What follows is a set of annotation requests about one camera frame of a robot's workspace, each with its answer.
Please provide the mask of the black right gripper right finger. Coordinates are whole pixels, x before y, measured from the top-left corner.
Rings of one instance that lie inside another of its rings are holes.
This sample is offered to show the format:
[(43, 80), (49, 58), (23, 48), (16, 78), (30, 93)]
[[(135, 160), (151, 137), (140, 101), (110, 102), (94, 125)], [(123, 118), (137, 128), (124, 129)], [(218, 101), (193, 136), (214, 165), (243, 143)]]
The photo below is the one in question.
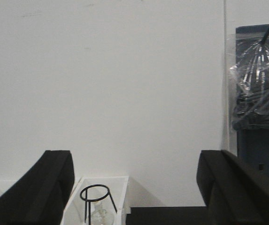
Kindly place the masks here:
[(213, 225), (269, 225), (269, 177), (225, 150), (202, 150), (197, 184)]

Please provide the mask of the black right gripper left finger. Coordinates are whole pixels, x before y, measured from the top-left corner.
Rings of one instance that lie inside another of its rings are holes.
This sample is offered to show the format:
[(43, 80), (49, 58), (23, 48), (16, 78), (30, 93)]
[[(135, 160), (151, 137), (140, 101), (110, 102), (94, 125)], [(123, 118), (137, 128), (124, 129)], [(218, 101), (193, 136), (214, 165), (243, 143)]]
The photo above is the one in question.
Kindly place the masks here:
[(0, 225), (59, 225), (75, 183), (69, 150), (46, 150), (0, 196)]

